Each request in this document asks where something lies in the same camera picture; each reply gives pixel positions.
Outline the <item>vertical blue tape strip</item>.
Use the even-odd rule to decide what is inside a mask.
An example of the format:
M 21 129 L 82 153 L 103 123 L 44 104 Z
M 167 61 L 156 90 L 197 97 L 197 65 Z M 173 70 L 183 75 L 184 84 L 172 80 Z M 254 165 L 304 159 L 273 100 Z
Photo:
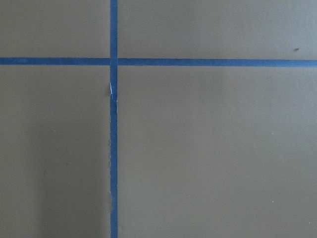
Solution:
M 118 94 L 118 1 L 110 1 L 110 236 L 118 237 L 118 150 L 117 150 L 117 94 Z

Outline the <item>horizontal blue tape strip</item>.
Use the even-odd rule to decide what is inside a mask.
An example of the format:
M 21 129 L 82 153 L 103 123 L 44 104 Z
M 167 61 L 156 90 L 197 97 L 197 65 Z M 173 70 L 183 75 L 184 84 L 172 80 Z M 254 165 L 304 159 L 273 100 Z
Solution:
M 141 58 L 34 58 L 1 57 L 1 65 L 100 65 L 109 66 L 237 66 L 316 67 L 316 60 L 296 59 L 141 59 Z

